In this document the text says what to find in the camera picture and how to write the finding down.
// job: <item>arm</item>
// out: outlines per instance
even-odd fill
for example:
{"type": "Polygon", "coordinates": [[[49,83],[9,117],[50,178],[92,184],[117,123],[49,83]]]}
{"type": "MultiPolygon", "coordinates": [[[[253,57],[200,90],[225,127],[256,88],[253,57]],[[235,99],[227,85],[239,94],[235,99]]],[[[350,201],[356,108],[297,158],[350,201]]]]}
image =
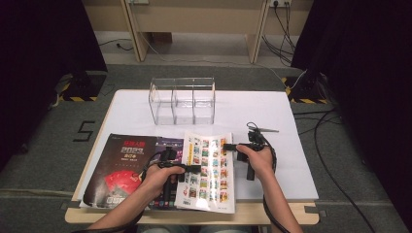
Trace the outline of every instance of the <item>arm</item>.
{"type": "MultiPolygon", "coordinates": [[[[290,232],[303,232],[273,173],[270,148],[266,147],[261,151],[254,151],[246,146],[238,145],[236,149],[248,155],[255,175],[260,180],[270,213],[290,232]]],[[[280,232],[273,223],[271,225],[272,232],[280,232]]]]}
{"type": "Polygon", "coordinates": [[[124,225],[137,217],[149,203],[154,200],[163,190],[167,178],[173,174],[182,174],[185,169],[175,166],[160,169],[151,166],[148,175],[140,186],[124,199],[118,206],[108,214],[94,222],[88,229],[104,229],[124,225]]]}

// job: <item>person's left hand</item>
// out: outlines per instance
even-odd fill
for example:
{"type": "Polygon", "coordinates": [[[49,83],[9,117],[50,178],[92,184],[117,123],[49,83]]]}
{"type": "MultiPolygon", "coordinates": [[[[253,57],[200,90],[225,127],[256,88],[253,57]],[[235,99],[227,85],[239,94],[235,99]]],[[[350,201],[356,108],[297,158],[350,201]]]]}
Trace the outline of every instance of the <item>person's left hand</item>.
{"type": "Polygon", "coordinates": [[[152,192],[151,194],[154,194],[154,197],[157,197],[163,190],[163,185],[166,183],[169,176],[182,173],[185,173],[185,169],[179,166],[160,169],[154,164],[149,167],[146,178],[141,185],[149,186],[149,189],[152,192]]]}

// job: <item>wall outlet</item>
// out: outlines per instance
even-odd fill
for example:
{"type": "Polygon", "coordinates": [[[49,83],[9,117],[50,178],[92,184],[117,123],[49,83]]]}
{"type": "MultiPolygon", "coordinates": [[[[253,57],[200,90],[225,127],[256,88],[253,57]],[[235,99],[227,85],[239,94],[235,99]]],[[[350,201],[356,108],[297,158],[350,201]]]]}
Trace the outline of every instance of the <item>wall outlet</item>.
{"type": "Polygon", "coordinates": [[[270,7],[274,7],[274,2],[277,1],[278,2],[278,8],[286,8],[288,6],[291,6],[292,4],[292,0],[270,0],[270,7]]]}

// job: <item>colorful page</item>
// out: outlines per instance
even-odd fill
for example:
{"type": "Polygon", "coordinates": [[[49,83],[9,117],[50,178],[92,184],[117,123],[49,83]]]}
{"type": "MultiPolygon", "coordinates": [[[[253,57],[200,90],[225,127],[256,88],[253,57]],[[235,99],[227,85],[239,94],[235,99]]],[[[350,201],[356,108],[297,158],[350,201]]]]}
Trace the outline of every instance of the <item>colorful page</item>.
{"type": "Polygon", "coordinates": [[[211,137],[186,133],[182,163],[201,165],[201,172],[186,173],[185,181],[178,183],[177,207],[234,214],[233,154],[223,150],[226,143],[232,143],[231,133],[211,137]]]}

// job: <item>forearm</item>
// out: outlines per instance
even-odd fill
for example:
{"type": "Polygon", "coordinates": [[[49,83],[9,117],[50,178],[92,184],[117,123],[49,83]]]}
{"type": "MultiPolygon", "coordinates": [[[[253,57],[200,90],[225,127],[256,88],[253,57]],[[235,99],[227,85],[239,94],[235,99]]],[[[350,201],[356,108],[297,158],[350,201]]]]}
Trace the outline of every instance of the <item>forearm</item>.
{"type": "MultiPolygon", "coordinates": [[[[303,232],[297,223],[273,171],[267,171],[260,180],[266,204],[273,217],[290,232],[303,232]]],[[[281,232],[272,223],[272,232],[281,232]]]]}
{"type": "Polygon", "coordinates": [[[141,185],[108,214],[94,222],[88,229],[121,226],[136,218],[155,199],[147,185],[141,185]]]}

